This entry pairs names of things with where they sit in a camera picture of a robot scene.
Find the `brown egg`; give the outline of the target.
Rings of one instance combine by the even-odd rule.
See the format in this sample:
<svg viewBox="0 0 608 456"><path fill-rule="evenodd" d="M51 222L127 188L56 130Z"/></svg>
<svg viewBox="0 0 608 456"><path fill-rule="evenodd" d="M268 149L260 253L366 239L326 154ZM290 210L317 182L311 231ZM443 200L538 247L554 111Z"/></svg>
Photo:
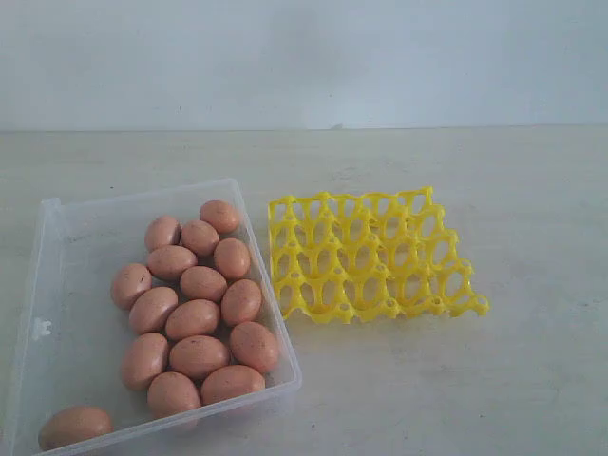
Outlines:
<svg viewBox="0 0 608 456"><path fill-rule="evenodd" d="M220 235L236 231L240 221L238 210L220 199L206 201L199 210L199 218L210 224Z"/></svg>
<svg viewBox="0 0 608 456"><path fill-rule="evenodd" d="M227 288L220 302L222 319L229 327L246 321L254 321L261 304L260 287L251 279L237 280Z"/></svg>
<svg viewBox="0 0 608 456"><path fill-rule="evenodd" d="M178 245L180 240L180 222L168 215L160 216L150 222L144 235L144 245L148 252L167 245Z"/></svg>
<svg viewBox="0 0 608 456"><path fill-rule="evenodd" d="M229 365L212 372L200 387L204 406L239 397L266 388L265 378L255 369Z"/></svg>
<svg viewBox="0 0 608 456"><path fill-rule="evenodd" d="M169 353L169 365L191 380L204 380L212 372L228 366L228 348L213 336L193 335L179 341Z"/></svg>
<svg viewBox="0 0 608 456"><path fill-rule="evenodd" d="M190 299L221 301L227 290L227 281L222 274L206 266L193 266L180 277L180 289Z"/></svg>
<svg viewBox="0 0 608 456"><path fill-rule="evenodd" d="M137 337L125 351L121 363L121 379L129 390L145 390L153 379L164 372L169 345L158 332Z"/></svg>
<svg viewBox="0 0 608 456"><path fill-rule="evenodd" d="M147 405L155 419L201 407L196 385L185 375L167 371L158 375L147 391Z"/></svg>
<svg viewBox="0 0 608 456"><path fill-rule="evenodd" d="M128 318L129 327L137 334L159 332L178 305L178 294L172 288L151 288L137 298L132 306Z"/></svg>
<svg viewBox="0 0 608 456"><path fill-rule="evenodd" d="M181 227L181 245L198 257L211 256L219 243L219 234L209 223L193 219Z"/></svg>
<svg viewBox="0 0 608 456"><path fill-rule="evenodd" d="M232 329L229 347L239 363L260 373L272 371L279 360L279 346L275 335L254 321L245 321Z"/></svg>
<svg viewBox="0 0 608 456"><path fill-rule="evenodd" d="M111 285L111 298L123 310L130 310L135 301L152 287L152 275L141 263L129 263L115 274Z"/></svg>
<svg viewBox="0 0 608 456"><path fill-rule="evenodd" d="M112 431L112 419L104 409L75 406L57 412L43 425L38 434L38 444L42 450L52 450Z"/></svg>
<svg viewBox="0 0 608 456"><path fill-rule="evenodd" d="M220 321L219 305L207 299L180 304L167 318L164 331L172 341L215 332Z"/></svg>
<svg viewBox="0 0 608 456"><path fill-rule="evenodd" d="M248 247L237 238L221 240L214 251L216 269L227 279L240 279L248 273L251 257Z"/></svg>

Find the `clear plastic box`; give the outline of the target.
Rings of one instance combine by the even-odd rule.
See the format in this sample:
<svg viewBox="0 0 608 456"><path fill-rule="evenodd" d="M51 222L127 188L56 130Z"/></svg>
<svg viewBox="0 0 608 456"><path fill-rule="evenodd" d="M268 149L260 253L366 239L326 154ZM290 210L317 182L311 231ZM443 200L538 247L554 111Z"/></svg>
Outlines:
<svg viewBox="0 0 608 456"><path fill-rule="evenodd" d="M132 341L126 316L110 297L121 266L143 259L143 232L159 216L190 219L208 200L225 200L239 213L236 235L250 249L251 276L263 292L261 320L280 348L263 391L155 420L141 393L119 378ZM69 406L105 409L114 431L72 446L63 455L186 455L247 421L264 419L300 388L302 373L257 245L238 183L208 181L111 199L41 203L13 372L2 451L40 453L38 433Z"/></svg>

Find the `yellow plastic egg tray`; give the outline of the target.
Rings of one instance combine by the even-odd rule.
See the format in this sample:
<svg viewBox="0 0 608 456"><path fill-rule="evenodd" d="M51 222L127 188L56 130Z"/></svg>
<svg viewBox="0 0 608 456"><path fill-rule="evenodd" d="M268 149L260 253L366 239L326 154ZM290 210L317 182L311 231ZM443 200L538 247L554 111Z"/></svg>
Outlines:
<svg viewBox="0 0 608 456"><path fill-rule="evenodd" d="M321 192L268 204L270 268L283 317L313 322L484 315L455 230L431 187L362 196Z"/></svg>

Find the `brown egg second row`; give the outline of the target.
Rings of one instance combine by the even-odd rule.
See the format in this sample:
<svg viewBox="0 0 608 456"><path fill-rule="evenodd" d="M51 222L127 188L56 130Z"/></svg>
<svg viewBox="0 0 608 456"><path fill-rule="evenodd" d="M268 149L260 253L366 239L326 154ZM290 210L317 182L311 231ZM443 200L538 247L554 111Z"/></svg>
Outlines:
<svg viewBox="0 0 608 456"><path fill-rule="evenodd" d="M198 258L179 245L164 245L148 254L146 266L150 273L164 281L177 281L187 269L197 266Z"/></svg>

